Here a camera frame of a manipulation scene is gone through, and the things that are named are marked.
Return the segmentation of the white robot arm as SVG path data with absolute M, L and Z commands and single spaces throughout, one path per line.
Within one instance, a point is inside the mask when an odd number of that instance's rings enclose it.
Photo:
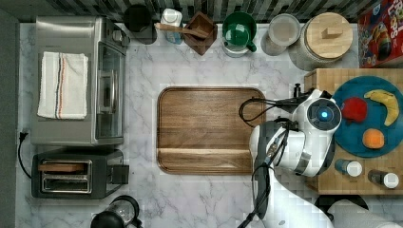
M 326 171 L 334 158 L 341 111 L 331 94 L 314 88 L 277 103 L 290 116 L 261 123 L 252 131 L 253 210 L 239 228 L 254 218 L 264 228 L 333 228 L 324 212 L 283 186 L 276 171 L 283 168 L 305 177 Z

